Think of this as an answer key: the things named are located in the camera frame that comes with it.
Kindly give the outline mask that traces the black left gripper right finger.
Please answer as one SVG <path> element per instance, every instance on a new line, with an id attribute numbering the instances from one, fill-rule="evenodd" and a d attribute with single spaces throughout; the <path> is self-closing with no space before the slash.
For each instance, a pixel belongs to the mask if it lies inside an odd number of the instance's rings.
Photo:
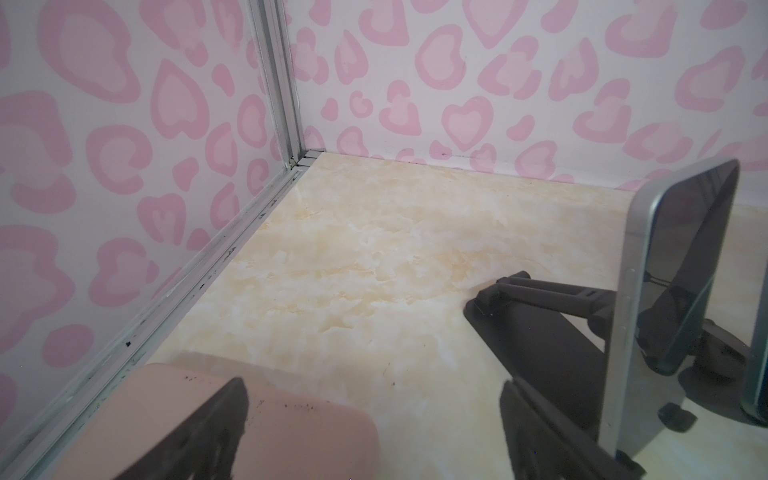
<path id="1" fill-rule="evenodd" d="M 516 479 L 641 479 L 645 475 L 629 457 L 600 448 L 521 378 L 504 383 L 499 406 Z"/>

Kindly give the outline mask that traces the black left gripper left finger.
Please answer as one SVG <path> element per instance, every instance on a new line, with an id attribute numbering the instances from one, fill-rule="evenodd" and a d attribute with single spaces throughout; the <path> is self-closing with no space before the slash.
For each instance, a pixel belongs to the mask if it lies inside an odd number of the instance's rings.
<path id="1" fill-rule="evenodd" d="M 229 380 L 116 478 L 231 479 L 248 410 L 244 381 Z"/>

